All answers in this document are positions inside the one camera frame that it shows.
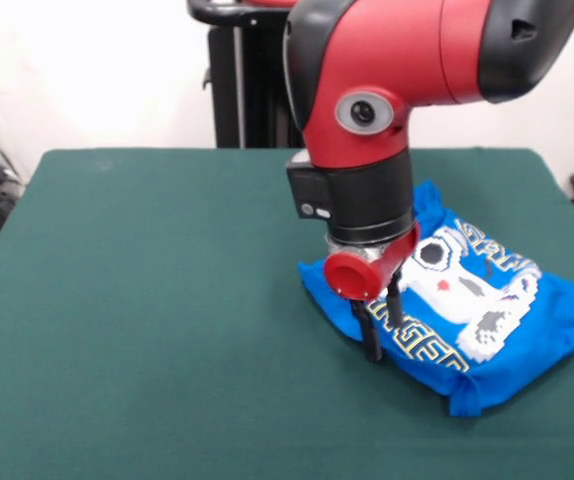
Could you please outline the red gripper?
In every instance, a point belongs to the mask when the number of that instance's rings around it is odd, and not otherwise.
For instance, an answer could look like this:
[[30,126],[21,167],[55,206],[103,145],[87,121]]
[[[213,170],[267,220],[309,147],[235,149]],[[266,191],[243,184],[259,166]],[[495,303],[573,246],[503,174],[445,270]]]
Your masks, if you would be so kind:
[[402,235],[384,243],[349,245],[326,236],[328,256],[323,262],[323,276],[332,291],[351,300],[357,319],[366,359],[378,363],[382,349],[372,318],[363,302],[377,298],[386,288],[389,323],[401,322],[400,267],[413,254],[420,238],[417,222]]

